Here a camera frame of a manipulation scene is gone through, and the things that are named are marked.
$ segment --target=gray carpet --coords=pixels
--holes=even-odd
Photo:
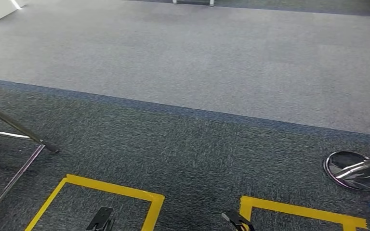
[[[370,142],[359,141],[370,135],[346,132],[332,138],[318,128],[291,132],[230,123],[237,115],[207,112],[218,115],[212,120],[197,111],[195,116],[169,114],[122,106],[110,97],[97,101],[86,93],[49,95],[33,90],[38,87],[8,86],[0,89],[0,108],[62,152],[44,152],[14,186],[0,205],[0,231],[23,230],[66,174],[164,195],[156,231],[229,231],[220,212],[238,209],[242,195],[366,218],[370,230],[370,192],[339,187],[321,167],[337,150],[370,156]],[[0,190],[32,150],[27,141],[0,138]],[[117,208],[116,230],[134,231],[149,203],[66,185],[34,230],[84,230],[102,205]],[[262,209],[252,216],[257,231],[342,230],[337,224]]]
[[[0,80],[370,134],[370,17],[34,0],[0,20]]]

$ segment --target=chrome base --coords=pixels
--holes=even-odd
[[[369,158],[362,154],[339,151],[329,155],[329,157],[324,161],[323,166],[326,173],[336,183],[349,189],[370,191],[370,167],[343,178],[338,178],[336,176],[336,174],[342,171],[345,167],[352,166],[367,159]]]

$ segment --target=yellow tape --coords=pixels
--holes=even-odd
[[[133,189],[126,186],[111,184],[107,182],[102,182],[99,180],[93,180],[89,178],[79,177],[75,175],[66,175],[66,178],[63,178],[62,181],[57,185],[57,187],[53,190],[52,194],[48,197],[46,202],[40,208],[40,210],[36,213],[35,217],[31,220],[29,225],[26,227],[25,231],[31,231],[33,227],[36,225],[40,217],[49,207],[50,203],[59,193],[60,189],[63,187],[65,183],[71,183],[91,189],[97,189],[108,193],[115,193],[119,195],[129,196],[141,200],[150,201],[151,205],[149,207],[147,216],[145,217],[143,227],[141,231],[153,231],[155,224],[157,222],[157,218],[159,212],[162,207],[162,203],[164,202],[164,196],[161,194],[156,194],[153,192],[147,192],[139,189]]]
[[[239,212],[247,220],[251,219],[251,210],[253,207],[339,223],[343,225],[344,231],[356,231],[356,228],[367,228],[367,220],[362,218],[356,218],[348,215],[332,213],[313,208],[306,208],[297,205],[289,205],[274,201],[268,201],[254,197],[241,197]]]
[[[161,210],[162,203],[164,202],[165,197],[163,195],[69,174],[67,174],[66,177],[68,183],[150,201],[151,205],[141,231],[154,230],[159,211]]]
[[[67,182],[67,178],[63,178],[62,181],[60,181],[60,183],[53,190],[52,194],[50,194],[50,196],[47,198],[45,203],[42,205],[42,207],[36,213],[35,217],[30,221],[30,223],[26,227],[25,231],[31,231],[33,229],[33,227],[35,227],[38,220],[41,218],[43,213],[46,211],[47,207],[49,207],[50,203],[53,201],[53,199],[56,197],[56,195],[59,193],[59,191],[62,189],[63,185],[66,182]]]

